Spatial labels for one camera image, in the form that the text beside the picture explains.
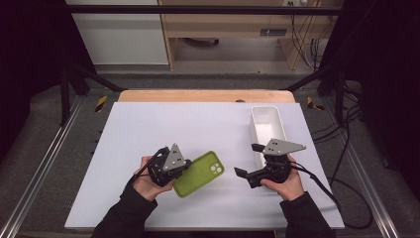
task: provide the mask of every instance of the white cabinet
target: white cabinet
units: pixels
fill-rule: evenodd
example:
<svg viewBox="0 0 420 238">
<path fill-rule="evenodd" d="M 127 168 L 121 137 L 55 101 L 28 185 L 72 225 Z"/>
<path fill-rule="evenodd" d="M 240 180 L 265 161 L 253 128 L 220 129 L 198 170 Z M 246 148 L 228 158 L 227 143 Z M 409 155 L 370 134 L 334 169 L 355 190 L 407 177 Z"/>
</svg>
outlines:
<svg viewBox="0 0 420 238">
<path fill-rule="evenodd" d="M 66 0 L 67 4 L 157 5 L 156 0 Z M 94 64 L 168 64 L 158 14 L 73 14 Z"/>
</svg>

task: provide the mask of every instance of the green phone case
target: green phone case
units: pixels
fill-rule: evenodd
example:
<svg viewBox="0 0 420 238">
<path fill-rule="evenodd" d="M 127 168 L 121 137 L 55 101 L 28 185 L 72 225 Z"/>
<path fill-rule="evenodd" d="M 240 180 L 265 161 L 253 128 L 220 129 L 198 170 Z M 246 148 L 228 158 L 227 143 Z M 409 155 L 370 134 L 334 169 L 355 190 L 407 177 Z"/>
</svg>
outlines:
<svg viewBox="0 0 420 238">
<path fill-rule="evenodd" d="M 186 197 L 217 178 L 225 171 L 216 153 L 209 151 L 195 159 L 188 170 L 175 180 L 173 188 L 179 197 Z"/>
</svg>

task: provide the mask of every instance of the hand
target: hand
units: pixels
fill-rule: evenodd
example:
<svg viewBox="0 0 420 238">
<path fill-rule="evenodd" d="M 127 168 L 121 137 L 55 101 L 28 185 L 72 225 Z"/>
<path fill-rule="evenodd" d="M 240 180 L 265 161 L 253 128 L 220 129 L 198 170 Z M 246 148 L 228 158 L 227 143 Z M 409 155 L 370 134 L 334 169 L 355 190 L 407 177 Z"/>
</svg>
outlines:
<svg viewBox="0 0 420 238">
<path fill-rule="evenodd" d="M 291 162 L 296 162 L 290 155 L 287 155 Z M 303 195 L 302 181 L 296 169 L 292 169 L 289 177 L 284 183 L 276 183 L 263 178 L 261 184 L 276 191 L 284 200 L 294 200 Z"/>
<path fill-rule="evenodd" d="M 151 158 L 152 157 L 142 157 L 140 168 L 142 168 Z M 147 174 L 148 170 L 144 170 L 142 175 L 133 182 L 133 188 L 145 199 L 153 201 L 162 192 L 172 190 L 174 180 L 170 181 L 165 186 L 159 186 L 152 181 L 151 177 L 144 176 Z"/>
</svg>

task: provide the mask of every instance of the white table surface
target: white table surface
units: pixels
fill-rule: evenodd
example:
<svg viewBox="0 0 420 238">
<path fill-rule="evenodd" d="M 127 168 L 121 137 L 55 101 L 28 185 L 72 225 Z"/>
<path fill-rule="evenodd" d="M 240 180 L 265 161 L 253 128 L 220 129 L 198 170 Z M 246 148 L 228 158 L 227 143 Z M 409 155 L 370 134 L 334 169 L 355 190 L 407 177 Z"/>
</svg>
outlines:
<svg viewBox="0 0 420 238">
<path fill-rule="evenodd" d="M 281 197 L 265 187 L 251 189 L 234 167 L 256 170 L 251 148 L 251 109 L 275 106 L 287 140 L 306 145 L 296 161 L 329 188 L 300 105 L 297 103 L 116 102 L 65 223 L 70 229 L 93 229 L 141 161 L 177 143 L 185 159 L 214 151 L 225 167 L 215 180 L 185 198 L 172 190 L 157 197 L 146 222 L 149 230 L 273 230 L 287 223 Z M 300 172 L 305 190 L 332 228 L 344 228 L 332 200 Z"/>
</svg>

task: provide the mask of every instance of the black jacket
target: black jacket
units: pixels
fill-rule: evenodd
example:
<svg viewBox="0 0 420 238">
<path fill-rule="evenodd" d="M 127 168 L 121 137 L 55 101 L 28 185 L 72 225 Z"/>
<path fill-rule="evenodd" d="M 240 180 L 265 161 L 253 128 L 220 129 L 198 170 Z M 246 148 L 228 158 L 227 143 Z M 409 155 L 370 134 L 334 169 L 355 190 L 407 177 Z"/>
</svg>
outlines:
<svg viewBox="0 0 420 238">
<path fill-rule="evenodd" d="M 158 206 L 128 185 L 118 203 L 109 209 L 96 226 L 92 238 L 140 238 L 145 221 Z M 293 201 L 280 203 L 287 220 L 286 237 L 336 237 L 308 192 Z"/>
</svg>

